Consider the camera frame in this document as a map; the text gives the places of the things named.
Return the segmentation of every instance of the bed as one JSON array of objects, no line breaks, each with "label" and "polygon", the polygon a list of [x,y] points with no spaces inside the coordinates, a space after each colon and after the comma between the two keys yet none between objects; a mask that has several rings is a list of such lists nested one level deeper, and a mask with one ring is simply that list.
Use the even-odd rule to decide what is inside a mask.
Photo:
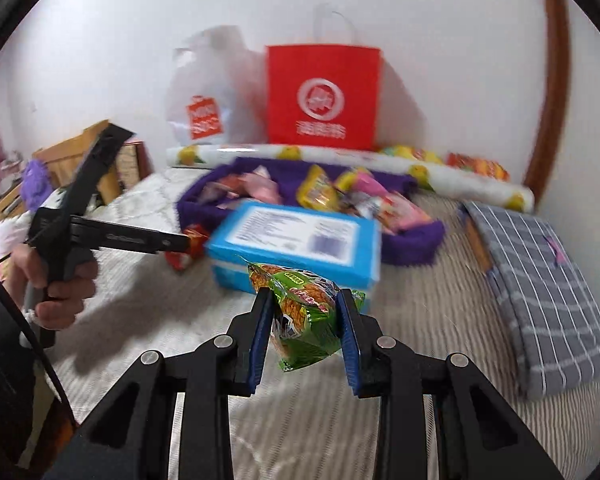
[{"label": "bed", "polygon": [[[154,174],[101,210],[98,218],[178,231],[174,202],[205,171]],[[385,333],[414,351],[444,358],[464,352],[480,367],[568,480],[585,478],[600,460],[600,381],[526,402],[516,391],[516,362],[493,293],[458,217],[458,203],[420,192],[421,207],[445,223],[432,267],[383,266],[371,314]],[[52,360],[85,419],[126,368],[148,349],[165,356],[194,350],[223,333],[254,296],[219,288],[207,260],[184,274],[160,255],[102,250],[98,293],[77,323],[58,335]],[[170,478],[177,478],[179,399]],[[429,477],[436,478],[432,407],[425,398]],[[283,374],[273,348],[251,399],[230,399],[234,471],[240,479],[371,478],[379,403],[359,400],[339,356]]]}]

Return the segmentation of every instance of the logo on red bag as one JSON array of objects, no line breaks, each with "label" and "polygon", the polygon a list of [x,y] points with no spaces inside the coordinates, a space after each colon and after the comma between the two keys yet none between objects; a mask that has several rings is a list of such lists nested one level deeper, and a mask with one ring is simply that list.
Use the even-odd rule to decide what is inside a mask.
[{"label": "logo on red bag", "polygon": [[313,119],[331,121],[344,108],[344,94],[336,84],[327,79],[309,79],[300,85],[298,105]]},{"label": "logo on red bag", "polygon": [[215,99],[194,95],[191,104],[187,106],[191,139],[202,139],[222,133],[222,123],[218,114]]}]

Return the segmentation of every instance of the black cable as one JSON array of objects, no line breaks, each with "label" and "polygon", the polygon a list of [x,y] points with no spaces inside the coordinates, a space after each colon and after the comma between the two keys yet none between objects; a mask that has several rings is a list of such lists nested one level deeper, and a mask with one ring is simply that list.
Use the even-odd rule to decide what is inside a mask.
[{"label": "black cable", "polygon": [[9,258],[11,258],[11,253],[7,254],[6,256],[3,256],[0,258],[0,264],[6,260],[8,260]]},{"label": "black cable", "polygon": [[56,389],[56,392],[58,393],[58,396],[60,397],[61,405],[64,407],[72,426],[74,428],[76,428],[77,425],[75,423],[74,412],[71,409],[71,404],[69,403],[69,399],[66,396],[66,392],[65,392],[64,388],[62,387],[62,383],[60,382],[60,379],[58,378],[56,371],[54,370],[53,366],[51,365],[51,361],[49,361],[49,358],[46,356],[45,351],[42,348],[42,345],[38,341],[38,338],[36,337],[36,335],[33,333],[33,330],[29,326],[29,323],[24,318],[20,309],[16,305],[15,301],[13,301],[13,298],[9,295],[9,293],[4,288],[4,286],[2,285],[1,282],[0,282],[0,303],[2,303],[2,305],[7,309],[7,312],[11,316],[11,319],[14,320],[16,325],[20,328],[20,331],[27,338],[27,341],[29,341],[29,344],[31,345],[31,348],[33,349],[34,353],[36,354],[36,357],[38,359],[40,359],[40,362],[42,362],[45,372],[51,379],[51,383],[53,384],[54,388]]}]

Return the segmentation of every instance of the green snack bag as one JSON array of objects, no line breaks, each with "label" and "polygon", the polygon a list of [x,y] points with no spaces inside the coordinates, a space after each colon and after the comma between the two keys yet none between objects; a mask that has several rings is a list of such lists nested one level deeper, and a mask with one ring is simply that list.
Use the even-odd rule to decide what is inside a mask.
[{"label": "green snack bag", "polygon": [[[340,349],[336,336],[336,295],[330,280],[308,270],[271,264],[248,264],[249,279],[257,292],[268,286],[278,298],[271,339],[281,357],[283,371],[317,363]],[[365,295],[353,290],[358,309]]]}]

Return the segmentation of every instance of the purple fabric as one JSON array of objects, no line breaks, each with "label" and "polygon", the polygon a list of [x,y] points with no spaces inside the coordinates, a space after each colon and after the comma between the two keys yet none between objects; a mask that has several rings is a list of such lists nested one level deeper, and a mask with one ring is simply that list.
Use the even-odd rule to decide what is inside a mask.
[{"label": "purple fabric", "polygon": [[27,210],[36,211],[53,190],[46,166],[35,158],[30,160],[22,173],[22,188],[20,188],[20,196]]},{"label": "purple fabric", "polygon": [[[214,231],[232,211],[219,209],[218,203],[206,205],[196,204],[196,199],[207,182],[219,180],[232,173],[249,173],[259,166],[269,171],[271,178],[278,183],[280,196],[285,205],[298,206],[296,190],[306,179],[309,168],[313,164],[304,160],[274,160],[268,158],[236,158],[233,164],[220,166],[198,180],[178,200],[177,210],[180,228],[192,224],[200,224],[209,232]],[[331,180],[335,180],[347,168],[320,164]],[[396,175],[373,171],[373,176],[387,191],[397,191],[409,197],[416,189],[416,180],[409,175]],[[421,227],[409,229],[399,235],[382,235],[382,262],[395,266],[430,265],[433,263],[436,250],[445,237],[445,227],[441,221],[435,221]]]}]

